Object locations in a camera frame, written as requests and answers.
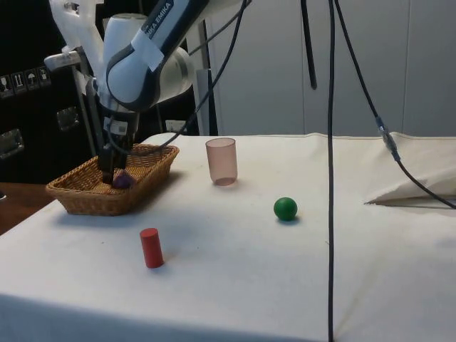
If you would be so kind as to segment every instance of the table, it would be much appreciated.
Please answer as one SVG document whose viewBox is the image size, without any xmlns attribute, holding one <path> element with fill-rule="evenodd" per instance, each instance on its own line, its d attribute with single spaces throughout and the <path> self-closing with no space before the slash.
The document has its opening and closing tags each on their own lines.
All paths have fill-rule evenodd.
<svg viewBox="0 0 456 342">
<path fill-rule="evenodd" d="M 454 164 L 454 139 L 397 139 L 417 177 Z M 227 188 L 210 182 L 206 140 L 176 140 L 169 182 L 132 214 L 53 202 L 0 237 L 0 341 L 325 341 L 326 138 L 238 137 Z M 334 148 L 338 341 L 454 341 L 456 212 L 364 205 L 406 180 L 379 139 Z M 276 220 L 283 196 L 299 221 Z M 148 227 L 166 260 L 156 270 Z"/>
<path fill-rule="evenodd" d="M 0 235 L 52 201 L 45 185 L 0 183 L 0 191 L 7 196 L 0 200 Z"/>
</svg>

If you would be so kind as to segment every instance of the red block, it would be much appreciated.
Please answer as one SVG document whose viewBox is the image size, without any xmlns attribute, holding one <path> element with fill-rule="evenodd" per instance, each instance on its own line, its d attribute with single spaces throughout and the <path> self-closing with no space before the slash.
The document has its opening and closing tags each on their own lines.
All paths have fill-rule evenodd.
<svg viewBox="0 0 456 342">
<path fill-rule="evenodd" d="M 149 228 L 140 233 L 142 250 L 144 251 L 145 264 L 150 269 L 156 269 L 162 266 L 163 261 L 162 247 L 160 246 L 160 238 L 158 230 Z"/>
</svg>

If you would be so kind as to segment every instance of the wooden floor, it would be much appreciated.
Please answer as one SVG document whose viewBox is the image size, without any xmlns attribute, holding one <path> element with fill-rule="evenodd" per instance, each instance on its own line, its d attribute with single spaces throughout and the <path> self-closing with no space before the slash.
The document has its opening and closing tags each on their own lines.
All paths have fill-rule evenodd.
<svg viewBox="0 0 456 342">
<path fill-rule="evenodd" d="M 0 235 L 36 213 L 53 198 L 46 194 L 45 185 L 0 183 Z"/>
</svg>

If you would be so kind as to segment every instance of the translucent cup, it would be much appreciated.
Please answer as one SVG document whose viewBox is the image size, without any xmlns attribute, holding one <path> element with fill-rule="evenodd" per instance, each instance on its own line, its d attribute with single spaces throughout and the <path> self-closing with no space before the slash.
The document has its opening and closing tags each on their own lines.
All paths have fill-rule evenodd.
<svg viewBox="0 0 456 342">
<path fill-rule="evenodd" d="M 236 140 L 218 138 L 206 142 L 211 179 L 216 185 L 227 186 L 237 180 Z"/>
</svg>

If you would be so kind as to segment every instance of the white cabinet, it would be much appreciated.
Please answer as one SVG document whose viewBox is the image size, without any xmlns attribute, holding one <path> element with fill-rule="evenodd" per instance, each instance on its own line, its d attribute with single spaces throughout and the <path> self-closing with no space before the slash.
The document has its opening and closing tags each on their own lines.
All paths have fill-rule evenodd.
<svg viewBox="0 0 456 342">
<path fill-rule="evenodd" d="M 456 135 L 456 1 L 412 0 L 404 132 Z"/>
<path fill-rule="evenodd" d="M 208 34 L 239 7 L 207 20 Z M 218 72 L 234 24 L 213 44 L 210 59 Z M 296 0 L 256 0 L 246 10 L 239 38 L 216 89 L 221 135 L 302 134 L 304 132 L 301 12 Z"/>
<path fill-rule="evenodd" d="M 353 49 L 370 95 L 391 130 L 403 123 L 409 0 L 340 0 Z M 304 73 L 306 133 L 326 132 L 329 87 L 329 5 L 308 0 L 318 89 Z M 377 135 L 377 126 L 358 81 L 336 14 L 334 132 Z"/>
<path fill-rule="evenodd" d="M 254 0 L 216 89 L 220 134 L 326 132 L 328 2 L 308 0 L 318 89 L 309 82 L 299 0 Z M 454 0 L 340 0 L 375 106 L 392 131 L 456 132 Z M 239 8 L 207 21 L 211 35 Z M 336 16 L 334 132 L 377 135 Z M 233 27 L 210 44 L 216 73 Z"/>
</svg>

